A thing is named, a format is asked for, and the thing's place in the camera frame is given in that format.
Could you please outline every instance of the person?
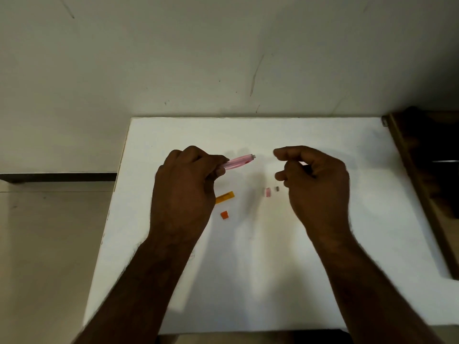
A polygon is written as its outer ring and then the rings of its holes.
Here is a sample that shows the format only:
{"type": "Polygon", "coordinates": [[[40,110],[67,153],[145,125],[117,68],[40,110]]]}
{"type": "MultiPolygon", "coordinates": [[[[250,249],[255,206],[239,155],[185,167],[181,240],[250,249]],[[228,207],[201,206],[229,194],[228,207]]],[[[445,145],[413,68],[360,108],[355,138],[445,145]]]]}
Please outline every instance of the person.
{"type": "MultiPolygon", "coordinates": [[[[355,343],[441,343],[364,252],[348,220],[344,163],[306,146],[274,150],[290,204],[306,228],[355,343]],[[306,172],[300,161],[312,169],[306,172]]],[[[225,156],[173,150],[156,173],[150,231],[74,343],[152,343],[215,205],[225,156]]]]}

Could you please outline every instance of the orange yellow plastic piece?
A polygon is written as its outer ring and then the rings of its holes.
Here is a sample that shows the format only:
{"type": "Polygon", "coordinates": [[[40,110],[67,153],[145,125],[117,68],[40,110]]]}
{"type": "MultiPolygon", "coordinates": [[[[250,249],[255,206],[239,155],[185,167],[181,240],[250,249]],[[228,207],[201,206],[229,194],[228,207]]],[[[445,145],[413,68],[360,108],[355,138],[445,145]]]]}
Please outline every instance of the orange yellow plastic piece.
{"type": "Polygon", "coordinates": [[[234,198],[233,191],[225,193],[225,194],[222,194],[222,195],[216,197],[215,198],[215,204],[221,203],[222,201],[225,201],[225,200],[228,200],[228,199],[231,199],[231,198],[234,198]]]}

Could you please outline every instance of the white wall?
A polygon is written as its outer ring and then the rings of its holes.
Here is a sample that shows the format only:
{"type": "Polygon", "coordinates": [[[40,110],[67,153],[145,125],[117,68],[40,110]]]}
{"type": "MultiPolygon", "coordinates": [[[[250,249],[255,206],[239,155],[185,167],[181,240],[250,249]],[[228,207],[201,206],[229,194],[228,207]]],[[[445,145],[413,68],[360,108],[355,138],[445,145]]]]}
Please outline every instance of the white wall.
{"type": "Polygon", "coordinates": [[[0,0],[0,173],[116,171],[134,115],[459,107],[459,0],[65,3],[0,0]]]}

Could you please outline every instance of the tiled floor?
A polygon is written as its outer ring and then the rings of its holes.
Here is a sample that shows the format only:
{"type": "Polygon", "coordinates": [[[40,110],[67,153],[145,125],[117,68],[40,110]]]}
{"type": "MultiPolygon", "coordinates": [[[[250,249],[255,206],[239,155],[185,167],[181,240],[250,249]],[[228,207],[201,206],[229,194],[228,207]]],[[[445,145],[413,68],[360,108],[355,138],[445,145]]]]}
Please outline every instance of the tiled floor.
{"type": "MultiPolygon", "coordinates": [[[[112,189],[0,181],[0,343],[65,344],[81,329],[112,189]]],[[[459,327],[436,330],[459,344],[459,327]]],[[[223,333],[176,344],[287,342],[284,333],[223,333]]]]}

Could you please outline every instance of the pink plastic tube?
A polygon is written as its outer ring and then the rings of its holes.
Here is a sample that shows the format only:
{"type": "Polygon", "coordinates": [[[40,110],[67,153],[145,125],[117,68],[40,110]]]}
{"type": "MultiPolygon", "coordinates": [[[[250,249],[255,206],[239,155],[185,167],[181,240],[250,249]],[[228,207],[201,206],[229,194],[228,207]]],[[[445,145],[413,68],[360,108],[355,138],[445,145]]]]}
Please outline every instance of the pink plastic tube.
{"type": "Polygon", "coordinates": [[[246,155],[246,156],[234,158],[231,161],[226,162],[222,166],[225,168],[225,170],[239,168],[239,167],[251,162],[254,159],[255,159],[255,155],[246,155]]]}

